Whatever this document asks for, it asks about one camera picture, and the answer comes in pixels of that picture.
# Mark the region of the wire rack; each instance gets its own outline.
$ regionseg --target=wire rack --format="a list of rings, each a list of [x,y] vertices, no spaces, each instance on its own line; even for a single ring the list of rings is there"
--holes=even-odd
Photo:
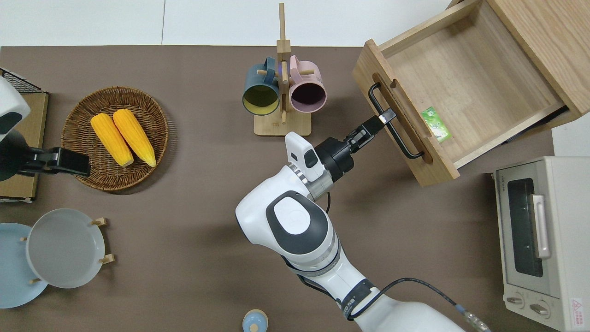
[[[19,93],[47,93],[42,88],[6,69],[0,68],[0,76],[4,77]]]

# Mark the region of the small blue bottle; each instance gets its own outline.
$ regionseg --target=small blue bottle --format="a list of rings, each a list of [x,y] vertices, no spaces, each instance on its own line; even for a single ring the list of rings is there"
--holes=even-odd
[[[242,328],[244,332],[266,332],[268,329],[268,317],[262,310],[250,310],[242,320]]]

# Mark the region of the light blue plate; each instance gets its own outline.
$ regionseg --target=light blue plate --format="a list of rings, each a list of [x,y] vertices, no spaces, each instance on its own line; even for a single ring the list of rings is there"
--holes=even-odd
[[[31,270],[50,285],[80,287],[103,265],[104,239],[92,218],[78,210],[44,214],[31,229],[26,253]]]
[[[29,284],[37,276],[27,262],[27,243],[31,228],[23,224],[0,223],[0,309],[30,302],[47,287],[45,281]]]

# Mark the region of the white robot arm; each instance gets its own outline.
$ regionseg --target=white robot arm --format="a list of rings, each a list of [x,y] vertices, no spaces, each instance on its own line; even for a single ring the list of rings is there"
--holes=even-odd
[[[353,167],[350,154],[394,117],[388,109],[363,123],[343,142],[329,138],[316,148],[289,133],[285,137],[289,165],[247,194],[235,215],[251,243],[281,255],[304,284],[332,297],[345,318],[354,320],[362,331],[459,332],[459,326],[426,304],[399,302],[383,295],[348,261],[330,218],[315,203]],[[460,305],[457,309],[478,331],[489,331]]]
[[[39,149],[28,146],[14,127],[30,112],[22,96],[0,77],[0,181],[15,174],[33,176],[63,172],[89,176],[89,158],[83,154],[60,147]]]

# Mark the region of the plate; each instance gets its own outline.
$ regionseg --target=plate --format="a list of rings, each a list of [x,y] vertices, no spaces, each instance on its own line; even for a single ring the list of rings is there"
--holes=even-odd
[[[27,264],[26,242],[31,228],[23,224],[0,224],[0,309],[14,308],[32,301],[47,287],[39,281],[29,284],[37,276]]]
[[[160,164],[168,145],[166,115],[147,93],[125,86],[113,86],[91,93],[82,99],[65,120],[61,133],[61,146],[90,158],[90,176],[76,177],[83,184],[103,190],[120,191],[145,180],[156,167],[151,167],[133,154],[134,161],[122,167],[109,154],[90,125],[90,119],[99,113],[113,116],[119,109],[130,110],[152,144],[156,167]]]
[[[27,261],[41,280],[60,288],[80,287],[99,272],[104,239],[92,218],[78,210],[43,215],[27,240]]]

